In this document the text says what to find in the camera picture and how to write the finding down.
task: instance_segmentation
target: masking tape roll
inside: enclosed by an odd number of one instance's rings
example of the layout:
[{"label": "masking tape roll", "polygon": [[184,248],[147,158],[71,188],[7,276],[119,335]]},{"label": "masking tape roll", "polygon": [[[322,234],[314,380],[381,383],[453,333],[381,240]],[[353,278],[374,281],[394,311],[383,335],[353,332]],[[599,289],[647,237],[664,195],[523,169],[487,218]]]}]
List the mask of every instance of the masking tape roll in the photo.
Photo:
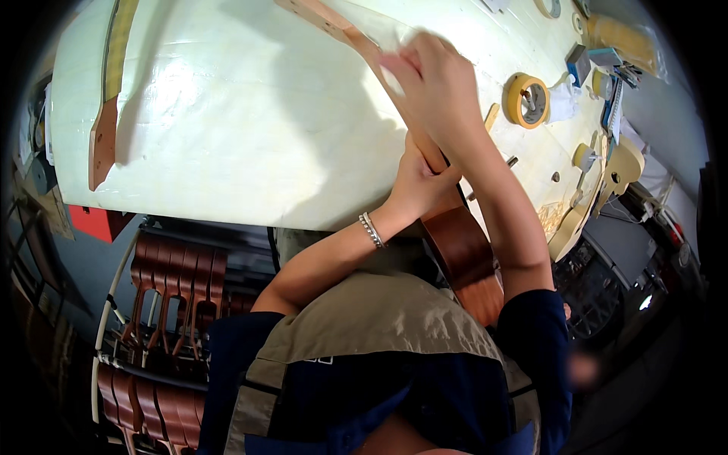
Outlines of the masking tape roll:
[{"label": "masking tape roll", "polygon": [[578,12],[571,15],[571,24],[574,25],[574,30],[576,30],[579,35],[584,34],[584,21],[582,20],[582,17],[579,16]]},{"label": "masking tape roll", "polygon": [[[524,114],[523,94],[527,90],[531,94],[535,109],[527,108]],[[508,90],[508,115],[514,123],[533,130],[546,119],[548,100],[548,88],[541,79],[521,74],[515,78]]]},{"label": "masking tape roll", "polygon": [[577,153],[574,154],[574,161],[572,164],[581,169],[582,172],[587,173],[591,169],[592,165],[594,165],[595,159],[596,152],[594,149],[585,143],[581,143],[577,147]]},{"label": "masking tape roll", "polygon": [[539,7],[542,13],[546,17],[551,17],[552,19],[558,19],[559,16],[561,16],[561,2],[559,0],[551,0],[551,10],[549,11],[546,9],[546,4],[544,3],[544,0],[534,0],[536,2],[536,6]]},{"label": "masking tape roll", "polygon": [[610,99],[612,95],[612,78],[608,74],[594,70],[592,90],[594,90],[597,96],[601,96],[605,100]]}]

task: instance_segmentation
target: wood shavings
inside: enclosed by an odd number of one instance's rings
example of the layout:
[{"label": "wood shavings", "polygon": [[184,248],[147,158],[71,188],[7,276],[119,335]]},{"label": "wood shavings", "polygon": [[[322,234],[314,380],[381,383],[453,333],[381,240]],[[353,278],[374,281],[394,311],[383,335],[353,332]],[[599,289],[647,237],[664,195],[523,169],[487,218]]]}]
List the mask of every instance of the wood shavings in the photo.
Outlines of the wood shavings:
[{"label": "wood shavings", "polygon": [[565,209],[566,204],[563,201],[551,202],[550,204],[541,206],[538,211],[538,216],[541,227],[544,229],[546,235],[556,232],[558,225],[561,224]]}]

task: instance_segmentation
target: plastic bag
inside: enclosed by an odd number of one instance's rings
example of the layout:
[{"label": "plastic bag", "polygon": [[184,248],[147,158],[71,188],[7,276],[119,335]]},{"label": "plastic bag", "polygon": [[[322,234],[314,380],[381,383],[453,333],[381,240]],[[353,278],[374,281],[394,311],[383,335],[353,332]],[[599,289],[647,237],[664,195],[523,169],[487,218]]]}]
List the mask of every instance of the plastic bag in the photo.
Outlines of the plastic bag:
[{"label": "plastic bag", "polygon": [[581,96],[582,90],[574,86],[576,80],[577,78],[573,74],[569,74],[566,81],[548,90],[549,103],[546,123],[570,119],[579,112],[577,99]]},{"label": "plastic bag", "polygon": [[629,26],[611,17],[592,14],[587,30],[592,49],[613,47],[623,60],[670,83],[664,53],[651,28]]}]

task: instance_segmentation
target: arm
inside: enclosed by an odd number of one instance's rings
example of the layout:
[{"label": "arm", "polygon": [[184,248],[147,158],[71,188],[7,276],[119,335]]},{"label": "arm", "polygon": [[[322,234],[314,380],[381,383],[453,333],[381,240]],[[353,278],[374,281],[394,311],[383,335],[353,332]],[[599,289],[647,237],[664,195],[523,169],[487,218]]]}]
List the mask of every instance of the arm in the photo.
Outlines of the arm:
[{"label": "arm", "polygon": [[[382,242],[428,212],[440,195],[460,179],[452,167],[433,175],[410,135],[387,201],[369,214]],[[376,250],[364,226],[356,221],[294,256],[256,300],[252,312],[299,312],[351,274]]]},{"label": "arm", "polygon": [[383,56],[381,64],[402,86],[410,114],[472,185],[501,265],[505,301],[532,289],[553,290],[543,228],[483,126],[472,64],[428,33]]}]

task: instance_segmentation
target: navy blue shirt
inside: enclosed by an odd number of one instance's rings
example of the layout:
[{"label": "navy blue shirt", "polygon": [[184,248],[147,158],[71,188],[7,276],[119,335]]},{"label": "navy blue shirt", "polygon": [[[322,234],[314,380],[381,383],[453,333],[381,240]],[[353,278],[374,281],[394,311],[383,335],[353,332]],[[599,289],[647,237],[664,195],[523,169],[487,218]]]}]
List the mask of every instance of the navy blue shirt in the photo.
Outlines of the navy blue shirt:
[{"label": "navy blue shirt", "polygon": [[[210,326],[210,391],[198,454],[222,454],[245,372],[282,318],[256,312]],[[561,296],[532,290],[511,299],[494,340],[531,378],[541,411],[541,453],[555,454],[569,435],[571,415]],[[439,447],[494,453],[498,442],[515,433],[512,404],[496,360],[411,352],[329,357],[289,365],[268,436],[301,443],[298,452],[323,444],[328,448],[323,453],[345,454],[396,408]]]}]

